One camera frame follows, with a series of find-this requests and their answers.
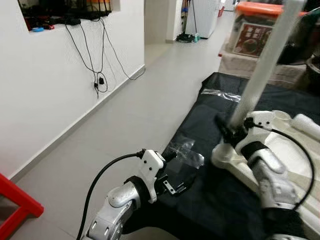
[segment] red chair leg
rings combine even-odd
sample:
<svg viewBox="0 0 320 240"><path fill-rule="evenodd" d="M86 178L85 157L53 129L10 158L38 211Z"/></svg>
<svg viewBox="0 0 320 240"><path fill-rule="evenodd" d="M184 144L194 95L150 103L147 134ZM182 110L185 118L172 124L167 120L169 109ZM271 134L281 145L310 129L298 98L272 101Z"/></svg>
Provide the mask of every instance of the red chair leg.
<svg viewBox="0 0 320 240"><path fill-rule="evenodd" d="M0 174L0 194L10 199L15 204L24 207L30 214L39 217L44 212L44 207L22 191L17 185Z"/></svg>
<svg viewBox="0 0 320 240"><path fill-rule="evenodd" d="M0 225L0 240L7 239L21 222L27 217L29 212L19 207L3 224Z"/></svg>

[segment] blue object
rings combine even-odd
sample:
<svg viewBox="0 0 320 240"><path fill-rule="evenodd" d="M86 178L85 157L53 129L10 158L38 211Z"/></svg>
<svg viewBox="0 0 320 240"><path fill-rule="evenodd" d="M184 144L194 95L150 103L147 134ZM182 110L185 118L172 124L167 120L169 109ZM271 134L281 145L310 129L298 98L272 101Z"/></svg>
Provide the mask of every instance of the blue object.
<svg viewBox="0 0 320 240"><path fill-rule="evenodd" d="M32 28L32 31L36 32L36 33L42 32L43 30L45 30L43 27L34 27L34 28Z"/></svg>

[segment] power cord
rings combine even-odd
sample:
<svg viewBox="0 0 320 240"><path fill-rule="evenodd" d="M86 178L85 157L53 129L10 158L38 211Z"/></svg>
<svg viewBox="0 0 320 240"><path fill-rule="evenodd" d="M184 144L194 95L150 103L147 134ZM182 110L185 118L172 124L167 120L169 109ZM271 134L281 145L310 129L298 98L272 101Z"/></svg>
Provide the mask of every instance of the power cord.
<svg viewBox="0 0 320 240"><path fill-rule="evenodd" d="M309 164L310 164L310 168L311 168L311 181L310 181L310 185L307 189L307 191L305 192L303 198L301 198L301 200L295 204L294 208L292 209L293 211L296 211L304 202L305 200L307 199L307 197L310 195L313 187L314 187L314 184L315 184L315 165L312 161L312 158L311 156L309 155L308 151L304 148L304 146L302 146L302 144L300 142L298 142L296 139L294 139L292 136L282 132L282 131L279 131L279 130L276 130L276 129L273 129L273 128L268 128L268 127L264 127L262 125L257 125L255 123L251 123L251 126L252 127L257 127L257 128L260 128L260 129L264 129L264 130L267 130L269 132L274 132L276 134L279 134L289 140L291 140L292 142L294 142L296 145L299 146L299 148L301 148L301 150L304 152L304 154L306 155L308 161L309 161Z"/></svg>
<svg viewBox="0 0 320 240"><path fill-rule="evenodd" d="M95 71L95 70L94 70L94 67L93 67L93 63L92 63L92 58L91 58L91 54L90 54L90 51L89 51L89 47L88 47L88 42L87 42L86 33L85 33L84 28L82 27L81 24L80 24L80 27L81 27L81 30L82 30L82 33L83 33L83 36L84 36L85 46L86 46L86 49L87 49L87 52L88 52L88 55L89 55L89 60L90 60L91 68L88 67L88 65L86 64L86 62L85 62L85 60L84 60L84 58L83 58L83 56L82 56L82 54L81 54L78 46L77 46L77 44L76 44L76 42L75 42L75 40L74 40L73 35L71 34L71 32L70 32L67 24L65 24L65 28L67 29L67 31L68 31L71 39L72 39L72 42L73 42L73 44L74 44L77 52L78 52L79 55L80 55L80 58L81 58L81 60L82 60L82 62L83 62L83 64L84 64L84 66L85 66L89 71L91 71L91 72L93 73L93 77L94 77L94 84L93 84L93 86L94 86L94 89L95 89L95 91L96 91L97 98L99 98L99 93L106 93L106 92L108 91L107 78L106 78L106 76L105 76L104 73L103 73L103 67L104 67L104 49L105 49L105 31L103 31L103 34L102 34L101 69L100 69L99 71ZM99 81L99 75L102 75L102 76L104 77L104 80L105 80L105 81L104 81L104 83L105 83L105 90L100 90L100 89L99 89L99 83L98 83L98 81Z"/></svg>
<svg viewBox="0 0 320 240"><path fill-rule="evenodd" d="M117 55L117 53L116 53L116 50L115 50L114 46L113 46L112 43L111 43L111 40L110 40L110 38L109 38L107 29L106 29L106 26L105 26L105 21L104 21L102 18L101 18L101 21L103 22L103 28L104 28L106 37L107 37L107 39L108 39L108 41L109 41L109 43L110 43L110 46L111 46L111 48L112 48L112 50L113 50L113 52L114 52L115 58L116 58L116 60L118 61L118 63L119 63L119 65L120 65L120 67L121 67L124 75L125 75L128 79L130 79L130 80L137 80L137 79L140 78L143 74L145 74L146 68L144 68L143 72L142 72L139 76L137 76L136 78L131 78L131 77L128 76L128 74L127 74L126 71L124 70L124 67L123 67L123 65L121 64L121 62L120 62L120 60L119 60L119 58L118 58L118 55Z"/></svg>
<svg viewBox="0 0 320 240"><path fill-rule="evenodd" d="M101 171L96 175L96 177L94 178L93 182L91 183L91 186L89 188L89 191L86 195L86 198L85 198L85 203L84 203L84 208L83 208L83 213L82 213L82 219L81 219L81 225L80 225L80 228L79 228L79 231L78 231L78 235L76 237L76 240L80 240L81 239L81 236L82 236L82 233L84 231L84 227L85 227L85 223L86 223L86 218L87 218L87 212L88 212L88 206L89 206L89 202L90 202L90 197L91 197L91 194L99 180L99 178L102 176L102 174L108 169L110 168L113 164L123 160L123 159L128 159L128 158L132 158L132 157L138 157L138 158L142 158L142 156L144 155L145 151L142 150L142 151L139 151L139 152L136 152L136 153L132 153L132 154L127 154L127 155L123 155L123 156L120 156L114 160L112 160L111 162L109 162L106 166L104 166Z"/></svg>
<svg viewBox="0 0 320 240"><path fill-rule="evenodd" d="M195 33L197 33L198 30L197 30L197 22L196 22L196 14L195 14L195 0L192 0L192 9L193 9L193 19L194 19Z"/></svg>

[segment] plastic storage box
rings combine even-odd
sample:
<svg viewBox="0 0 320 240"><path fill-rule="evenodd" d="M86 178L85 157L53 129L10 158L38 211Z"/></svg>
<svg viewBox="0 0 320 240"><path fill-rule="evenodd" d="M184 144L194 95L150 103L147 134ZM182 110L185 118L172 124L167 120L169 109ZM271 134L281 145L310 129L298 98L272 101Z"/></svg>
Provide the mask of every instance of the plastic storage box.
<svg viewBox="0 0 320 240"><path fill-rule="evenodd" d="M236 7L228 48L232 53L259 57L283 5L240 2Z"/></svg>

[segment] white tube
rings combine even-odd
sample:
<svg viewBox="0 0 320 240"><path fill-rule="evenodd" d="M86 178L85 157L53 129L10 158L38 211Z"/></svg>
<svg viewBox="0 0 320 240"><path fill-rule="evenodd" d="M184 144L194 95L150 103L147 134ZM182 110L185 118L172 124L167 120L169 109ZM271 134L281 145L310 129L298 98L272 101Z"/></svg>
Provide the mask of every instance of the white tube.
<svg viewBox="0 0 320 240"><path fill-rule="evenodd" d="M284 12L276 21L255 70L246 85L241 101L230 120L233 128L243 124L247 113L253 111L270 79L282 50L293 30L304 0L288 0Z"/></svg>
<svg viewBox="0 0 320 240"><path fill-rule="evenodd" d="M291 126L320 141L320 126L306 115L298 114L295 116L291 120Z"/></svg>

